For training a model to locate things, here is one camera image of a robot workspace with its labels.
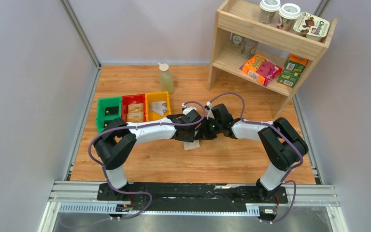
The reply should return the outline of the beige card holder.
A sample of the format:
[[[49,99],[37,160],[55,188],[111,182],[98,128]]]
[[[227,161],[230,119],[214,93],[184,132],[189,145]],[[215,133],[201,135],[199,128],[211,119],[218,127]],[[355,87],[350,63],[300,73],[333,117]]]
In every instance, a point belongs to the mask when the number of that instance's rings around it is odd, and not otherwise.
[[[200,148],[200,142],[199,140],[195,140],[193,142],[183,142],[184,150],[192,150],[196,148]]]

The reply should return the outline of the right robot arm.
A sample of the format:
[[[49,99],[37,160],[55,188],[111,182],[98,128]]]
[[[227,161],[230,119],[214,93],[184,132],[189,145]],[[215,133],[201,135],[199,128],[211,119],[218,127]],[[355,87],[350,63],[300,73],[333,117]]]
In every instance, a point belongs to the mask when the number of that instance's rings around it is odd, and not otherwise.
[[[270,160],[265,173],[257,181],[256,195],[269,202],[295,165],[309,152],[308,145],[289,121],[283,117],[270,122],[233,118],[224,104],[212,107],[195,135],[196,140],[213,140],[218,134],[231,139],[260,141]]]

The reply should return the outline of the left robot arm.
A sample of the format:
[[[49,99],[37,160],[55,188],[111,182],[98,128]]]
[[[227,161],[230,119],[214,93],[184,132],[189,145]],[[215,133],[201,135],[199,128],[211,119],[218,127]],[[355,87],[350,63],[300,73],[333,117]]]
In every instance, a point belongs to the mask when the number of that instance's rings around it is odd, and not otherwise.
[[[181,142],[193,142],[195,129],[203,121],[195,109],[186,114],[169,115],[159,120],[131,123],[122,118],[112,121],[102,133],[97,135],[88,148],[94,148],[101,161],[97,161],[103,169],[106,181],[111,186],[110,194],[116,200],[127,197],[127,178],[124,163],[132,149],[140,144],[157,140],[175,139]]]

